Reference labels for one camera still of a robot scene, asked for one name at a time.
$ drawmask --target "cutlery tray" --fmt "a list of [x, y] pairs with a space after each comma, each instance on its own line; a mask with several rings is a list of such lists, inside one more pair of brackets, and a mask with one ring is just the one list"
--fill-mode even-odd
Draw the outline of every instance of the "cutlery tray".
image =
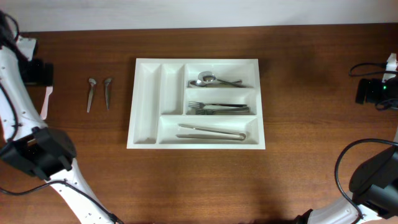
[[[191, 87], [190, 80], [211, 71], [217, 78], [242, 80], [247, 88], [229, 85]], [[246, 104], [250, 113], [195, 115], [189, 101]], [[244, 133], [243, 141], [178, 138], [176, 134], [214, 134], [178, 124]], [[265, 149], [257, 59], [136, 60], [127, 139], [128, 149]]]

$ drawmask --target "spoon handle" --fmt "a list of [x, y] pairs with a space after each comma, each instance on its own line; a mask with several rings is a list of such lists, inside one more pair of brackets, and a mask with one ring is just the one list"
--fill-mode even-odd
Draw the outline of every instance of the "spoon handle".
[[219, 78], [217, 78], [217, 81], [219, 81], [221, 83], [224, 83], [224, 84], [227, 84], [227, 85], [239, 87], [239, 88], [246, 88], [247, 87], [247, 86], [240, 85], [240, 84], [237, 84], [237, 83], [231, 83], [231, 82], [228, 82], [228, 81], [225, 81], [225, 80], [220, 80]]

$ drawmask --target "white wall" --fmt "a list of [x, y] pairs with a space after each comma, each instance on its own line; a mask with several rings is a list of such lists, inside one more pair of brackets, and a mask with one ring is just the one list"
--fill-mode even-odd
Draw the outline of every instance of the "white wall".
[[23, 31], [398, 22], [397, 0], [0, 0]]

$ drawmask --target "silverware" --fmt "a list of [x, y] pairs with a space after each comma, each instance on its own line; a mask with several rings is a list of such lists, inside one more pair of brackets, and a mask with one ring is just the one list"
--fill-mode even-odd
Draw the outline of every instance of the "silverware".
[[198, 131], [208, 131], [212, 133], [220, 133], [220, 134], [229, 134], [230, 136], [217, 136], [210, 134], [176, 134], [178, 138], [197, 138], [197, 139], [222, 139], [222, 140], [238, 140], [243, 141], [246, 139], [246, 135], [244, 133], [234, 132], [234, 131], [224, 131], [215, 128], [205, 128], [192, 126], [188, 124], [179, 124], [182, 128], [190, 128]]
[[200, 103], [200, 102], [189, 101], [188, 106], [191, 108], [203, 109], [205, 106], [229, 106], [229, 107], [242, 108], [247, 105], [224, 104], [224, 103]]
[[[242, 84], [242, 80], [236, 80], [231, 83], [237, 83], [237, 84]], [[189, 81], [189, 87], [210, 87], [210, 86], [216, 86], [218, 84], [226, 85], [225, 83], [209, 83], [206, 84], [204, 81], [201, 80], [191, 80]]]
[[248, 113], [250, 107], [234, 108], [234, 109], [197, 109], [195, 110], [196, 115], [214, 115], [216, 113]]
[[88, 94], [88, 103], [87, 103], [87, 113], [90, 112], [91, 108], [91, 103], [93, 102], [93, 97], [94, 97], [94, 90], [95, 90], [95, 85], [97, 82], [95, 81], [94, 78], [89, 78], [88, 83], [90, 84], [90, 93]]
[[215, 82], [215, 81], [219, 81], [221, 83], [225, 83], [225, 84], [236, 86], [236, 87], [240, 87], [240, 88], [246, 88], [247, 87], [247, 86], [244, 86], [244, 85], [231, 83], [231, 82], [228, 82], [228, 81], [225, 81], [225, 80], [220, 80], [219, 78], [216, 78], [216, 76], [211, 71], [205, 71], [205, 72], [199, 73], [198, 79], [201, 80], [201, 81], [204, 81], [206, 84], [209, 84], [209, 83]]
[[111, 84], [112, 78], [107, 78], [105, 83], [105, 102], [106, 102], [106, 109], [109, 110], [109, 101], [111, 100], [111, 91], [109, 89], [109, 84]]

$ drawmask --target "fork handle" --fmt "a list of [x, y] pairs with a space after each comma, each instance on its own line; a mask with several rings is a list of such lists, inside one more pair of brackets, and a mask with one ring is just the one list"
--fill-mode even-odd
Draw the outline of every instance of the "fork handle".
[[236, 104], [224, 104], [224, 103], [205, 103], [206, 106], [229, 106], [229, 107], [238, 107], [243, 108], [247, 107], [247, 105], [236, 105]]
[[218, 109], [218, 110], [212, 110], [213, 113], [225, 113], [225, 112], [250, 112], [250, 107], [243, 107], [243, 108], [234, 108], [234, 109]]

